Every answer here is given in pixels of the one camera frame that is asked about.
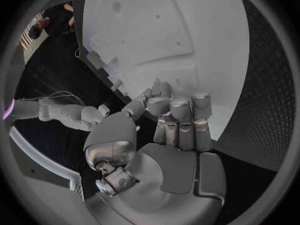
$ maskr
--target white curved panel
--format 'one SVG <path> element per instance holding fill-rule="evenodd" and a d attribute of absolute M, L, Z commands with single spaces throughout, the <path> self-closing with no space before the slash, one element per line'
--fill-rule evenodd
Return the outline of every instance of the white curved panel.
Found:
<path fill-rule="evenodd" d="M 169 82 L 175 95 L 209 92 L 211 137 L 219 139 L 248 67 L 249 31 L 242 0 L 86 0 L 83 45 L 88 51 L 97 52 L 97 44 L 90 46 L 97 36 L 104 39 L 99 46 L 109 46 L 98 49 L 108 61 L 103 68 L 109 79 L 120 79 L 119 90 L 131 98 L 156 78 Z"/>

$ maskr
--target wire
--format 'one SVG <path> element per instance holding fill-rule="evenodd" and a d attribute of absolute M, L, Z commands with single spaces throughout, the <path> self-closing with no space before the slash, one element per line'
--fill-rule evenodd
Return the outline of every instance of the wire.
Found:
<path fill-rule="evenodd" d="M 84 107 L 86 106 L 85 103 L 81 100 L 81 98 L 79 98 L 78 96 L 74 95 L 73 93 L 71 93 L 69 91 L 56 91 L 48 96 L 20 98 L 20 99 L 17 99 L 17 101 L 37 101 L 39 99 L 54 99 L 54 98 L 62 98 L 62 97 L 74 97 L 81 106 L 84 106 Z"/>

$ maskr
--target pink light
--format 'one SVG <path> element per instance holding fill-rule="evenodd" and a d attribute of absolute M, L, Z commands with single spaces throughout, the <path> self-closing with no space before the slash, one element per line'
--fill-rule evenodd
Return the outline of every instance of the pink light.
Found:
<path fill-rule="evenodd" d="M 13 99 L 8 107 L 8 109 L 3 113 L 2 120 L 5 120 L 13 111 L 15 106 L 15 100 Z"/>

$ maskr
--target person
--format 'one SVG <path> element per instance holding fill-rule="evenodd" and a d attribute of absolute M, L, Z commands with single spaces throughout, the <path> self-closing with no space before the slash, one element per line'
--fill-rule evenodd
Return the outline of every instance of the person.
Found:
<path fill-rule="evenodd" d="M 73 33 L 75 31 L 73 12 L 71 2 L 46 9 L 42 13 L 43 18 L 30 28 L 29 37 L 35 40 L 40 37 L 43 30 L 52 37 Z"/>

